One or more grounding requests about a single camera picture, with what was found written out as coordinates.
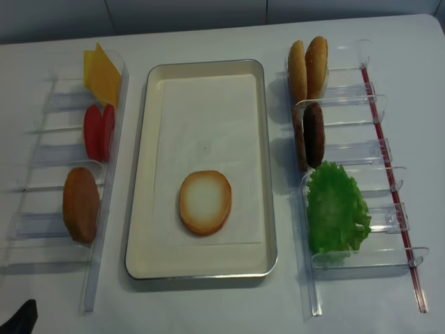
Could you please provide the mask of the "left brown meat patty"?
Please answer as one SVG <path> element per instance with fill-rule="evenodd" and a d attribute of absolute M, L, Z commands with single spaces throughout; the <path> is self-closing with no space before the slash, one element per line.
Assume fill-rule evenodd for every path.
<path fill-rule="evenodd" d="M 298 158 L 298 167 L 301 172 L 307 172 L 308 164 L 305 150 L 305 140 L 302 127 L 302 118 L 300 108 L 294 106 L 291 111 L 294 138 L 296 142 L 296 154 Z"/>

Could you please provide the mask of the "right red tomato slice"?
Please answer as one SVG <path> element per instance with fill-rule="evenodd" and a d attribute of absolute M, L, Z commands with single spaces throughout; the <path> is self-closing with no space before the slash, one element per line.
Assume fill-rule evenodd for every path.
<path fill-rule="evenodd" d="M 102 161 L 108 161 L 110 157 L 111 141 L 115 128 L 115 109 L 107 104 L 102 116 L 100 127 L 100 148 L 102 150 Z"/>

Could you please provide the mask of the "red tomato slice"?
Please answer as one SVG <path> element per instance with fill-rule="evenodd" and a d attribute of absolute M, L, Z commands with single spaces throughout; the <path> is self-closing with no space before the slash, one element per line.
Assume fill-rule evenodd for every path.
<path fill-rule="evenodd" d="M 84 116 L 83 137 L 87 155 L 95 161 L 102 160 L 102 150 L 100 148 L 100 126 L 102 115 L 96 104 L 90 105 Z"/>
<path fill-rule="evenodd" d="M 110 157 L 111 141 L 115 128 L 115 109 L 107 104 L 102 116 L 100 127 L 100 148 L 102 150 L 102 161 L 108 161 Z"/>

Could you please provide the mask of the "green lettuce leaf in rack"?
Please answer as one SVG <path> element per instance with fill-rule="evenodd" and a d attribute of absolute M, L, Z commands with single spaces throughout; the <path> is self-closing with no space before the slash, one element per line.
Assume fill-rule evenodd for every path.
<path fill-rule="evenodd" d="M 371 229 L 369 209 L 344 167 L 324 161 L 310 175 L 307 195 L 312 253 L 357 251 Z"/>

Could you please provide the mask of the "left red tomato slice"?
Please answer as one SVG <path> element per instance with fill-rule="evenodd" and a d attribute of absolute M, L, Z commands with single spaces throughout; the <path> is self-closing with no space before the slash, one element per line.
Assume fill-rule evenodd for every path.
<path fill-rule="evenodd" d="M 102 115 L 96 104 L 90 105 L 84 116 L 83 137 L 87 155 L 95 161 L 102 160 L 102 150 L 100 148 L 100 126 Z"/>

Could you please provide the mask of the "front yellow cheese slice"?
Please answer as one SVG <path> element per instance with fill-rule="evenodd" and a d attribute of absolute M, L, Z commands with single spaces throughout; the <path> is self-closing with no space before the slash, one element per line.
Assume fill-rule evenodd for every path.
<path fill-rule="evenodd" d="M 97 42 L 88 75 L 88 90 L 104 106 L 118 105 L 122 75 Z"/>

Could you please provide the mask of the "yellow cheese slice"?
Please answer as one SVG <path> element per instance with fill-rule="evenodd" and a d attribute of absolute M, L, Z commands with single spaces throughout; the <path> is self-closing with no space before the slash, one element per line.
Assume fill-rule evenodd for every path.
<path fill-rule="evenodd" d="M 83 85 L 85 88 L 88 88 L 88 75 L 94 54 L 93 50 L 85 50 L 83 52 Z"/>
<path fill-rule="evenodd" d="M 118 105 L 122 75 L 97 42 L 88 75 L 88 90 L 104 106 Z"/>

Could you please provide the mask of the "rear yellow cheese slice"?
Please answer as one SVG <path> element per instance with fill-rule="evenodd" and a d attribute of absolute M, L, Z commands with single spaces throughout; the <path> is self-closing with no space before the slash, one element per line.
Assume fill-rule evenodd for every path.
<path fill-rule="evenodd" d="M 93 50 L 85 50 L 83 52 L 83 85 L 85 88 L 88 88 L 88 75 L 94 54 Z"/>

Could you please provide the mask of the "white paper tray liner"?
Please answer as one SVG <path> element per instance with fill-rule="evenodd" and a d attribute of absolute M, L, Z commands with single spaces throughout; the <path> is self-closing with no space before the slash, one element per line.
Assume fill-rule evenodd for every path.
<path fill-rule="evenodd" d="M 168 80 L 156 162 L 155 235 L 170 246 L 250 244 L 264 215 L 256 80 L 251 74 Z M 215 234 L 197 237 L 181 222 L 178 195 L 191 173 L 216 170 L 232 189 L 232 209 Z"/>

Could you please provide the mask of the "left bun top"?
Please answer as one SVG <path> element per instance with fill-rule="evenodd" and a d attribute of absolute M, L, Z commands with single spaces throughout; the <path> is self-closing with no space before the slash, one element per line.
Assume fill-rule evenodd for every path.
<path fill-rule="evenodd" d="M 288 55 L 288 75 L 291 94 L 295 103 L 307 98 L 307 68 L 302 40 L 296 40 Z"/>

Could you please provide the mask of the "clear acrylic right rack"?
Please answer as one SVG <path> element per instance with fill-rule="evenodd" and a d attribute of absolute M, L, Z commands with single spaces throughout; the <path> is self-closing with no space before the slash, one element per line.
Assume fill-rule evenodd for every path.
<path fill-rule="evenodd" d="M 408 279 L 421 312 L 428 309 L 421 288 L 419 267 L 429 253 L 410 241 L 410 224 L 400 192 L 406 169 L 392 161 L 382 124 L 387 119 L 387 98 L 375 91 L 369 78 L 371 43 L 357 40 L 330 50 L 325 91 L 318 99 L 325 125 L 326 161 L 343 166 L 354 178 L 368 205 L 370 232 L 357 250 L 315 254 L 309 247 L 307 219 L 309 171 L 298 167 L 291 110 L 287 62 L 276 73 L 277 112 L 282 118 L 280 137 L 273 143 L 274 160 L 282 176 L 274 186 L 281 189 L 291 213 L 296 280 L 304 320 L 324 313 L 322 283 L 333 280 L 368 280 L 373 289 L 385 277 Z"/>

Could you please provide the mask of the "brown bun in left rack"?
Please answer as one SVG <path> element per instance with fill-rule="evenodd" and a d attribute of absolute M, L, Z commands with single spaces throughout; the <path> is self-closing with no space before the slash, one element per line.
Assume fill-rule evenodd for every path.
<path fill-rule="evenodd" d="M 74 241 L 90 244 L 94 240 L 99 204 L 92 173 L 84 167 L 73 168 L 63 189 L 63 221 Z"/>

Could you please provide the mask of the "right bun top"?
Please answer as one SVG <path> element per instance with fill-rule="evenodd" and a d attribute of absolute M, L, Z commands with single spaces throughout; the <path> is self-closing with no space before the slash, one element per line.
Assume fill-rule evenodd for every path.
<path fill-rule="evenodd" d="M 307 99 L 315 100 L 321 96 L 327 73 L 327 40 L 316 36 L 309 44 L 305 63 L 307 68 Z"/>

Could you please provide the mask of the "clear acrylic left rack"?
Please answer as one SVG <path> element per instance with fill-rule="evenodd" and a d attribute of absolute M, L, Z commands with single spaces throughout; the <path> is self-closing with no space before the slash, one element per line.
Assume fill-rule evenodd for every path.
<path fill-rule="evenodd" d="M 3 268 L 31 265 L 85 268 L 81 314 L 92 312 L 95 306 L 129 80 L 121 55 L 110 49 L 105 54 L 122 76 L 119 102 L 115 106 L 117 126 L 109 144 L 111 160 L 98 162 L 87 155 L 83 117 L 89 106 L 100 106 L 102 101 L 83 87 L 80 56 L 69 56 L 67 65 L 48 71 L 46 80 L 50 87 L 39 108 L 39 118 L 28 132 L 33 137 L 31 149 L 25 162 L 17 165 L 21 175 L 7 190 L 18 194 L 20 200 L 1 233 Z M 99 191 L 97 235 L 86 244 L 73 240 L 63 222 L 63 185 L 74 168 L 90 171 Z"/>

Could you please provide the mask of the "black left gripper tip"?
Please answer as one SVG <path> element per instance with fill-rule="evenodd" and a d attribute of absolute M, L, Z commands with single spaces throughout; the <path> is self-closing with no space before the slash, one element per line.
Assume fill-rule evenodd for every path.
<path fill-rule="evenodd" d="M 32 334 L 37 320 L 36 300 L 29 299 L 7 322 L 1 325 L 1 334 Z"/>

